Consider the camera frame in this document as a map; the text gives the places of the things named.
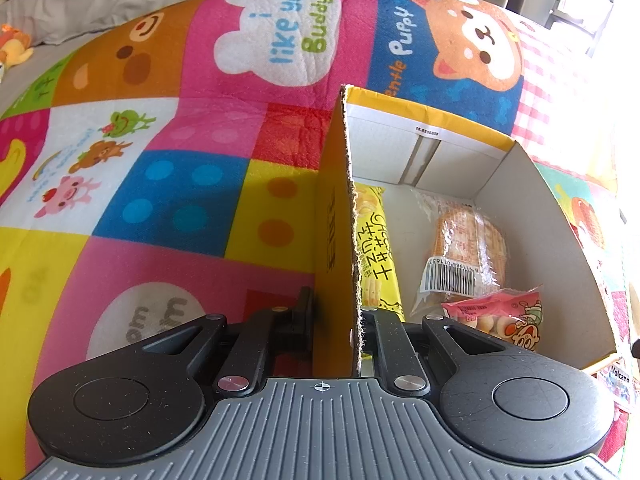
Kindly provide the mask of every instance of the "cardboard box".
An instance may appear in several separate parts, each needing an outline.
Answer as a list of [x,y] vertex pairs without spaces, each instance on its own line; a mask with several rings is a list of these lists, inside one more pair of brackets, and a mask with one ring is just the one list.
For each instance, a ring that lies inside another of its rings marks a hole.
[[435,231],[414,186],[478,206],[508,245],[508,285],[544,285],[539,353],[592,372],[613,358],[614,333],[597,282],[522,147],[462,117],[345,86],[318,174],[315,376],[349,376],[359,364],[354,178],[386,188],[388,236],[405,312],[414,304]]

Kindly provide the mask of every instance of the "metal screw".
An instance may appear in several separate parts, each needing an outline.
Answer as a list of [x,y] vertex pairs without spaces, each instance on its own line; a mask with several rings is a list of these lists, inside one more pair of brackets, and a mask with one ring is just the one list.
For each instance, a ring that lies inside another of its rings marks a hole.
[[406,392],[417,392],[427,385],[424,379],[417,375],[401,375],[396,377],[394,384],[396,385],[396,388]]
[[249,380],[239,375],[228,375],[218,381],[218,387],[226,392],[241,392],[249,387]]

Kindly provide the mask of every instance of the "gray ribbed plate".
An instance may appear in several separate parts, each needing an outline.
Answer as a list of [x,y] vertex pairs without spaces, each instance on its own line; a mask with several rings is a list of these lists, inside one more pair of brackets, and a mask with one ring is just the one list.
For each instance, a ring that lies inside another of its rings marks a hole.
[[183,446],[124,467],[50,458],[29,480],[614,480],[594,456],[550,467],[506,465],[450,436],[421,400],[375,379],[269,379],[258,394],[223,400]]

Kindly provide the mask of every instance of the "yellow plush toy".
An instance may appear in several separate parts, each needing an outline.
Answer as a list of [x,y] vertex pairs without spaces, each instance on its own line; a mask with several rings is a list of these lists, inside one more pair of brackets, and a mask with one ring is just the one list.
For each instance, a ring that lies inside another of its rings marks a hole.
[[0,81],[4,72],[14,65],[27,61],[33,49],[29,48],[31,37],[23,32],[16,32],[14,36],[8,40],[0,48]]

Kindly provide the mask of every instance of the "colorful mat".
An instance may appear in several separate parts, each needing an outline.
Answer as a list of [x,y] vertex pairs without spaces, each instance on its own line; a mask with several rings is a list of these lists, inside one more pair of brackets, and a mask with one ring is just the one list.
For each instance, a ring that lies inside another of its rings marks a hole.
[[345,83],[519,140],[601,249],[628,340],[583,63],[478,0],[190,0],[54,65],[0,122],[0,477],[42,458],[26,405],[47,376],[312,285],[311,201]]

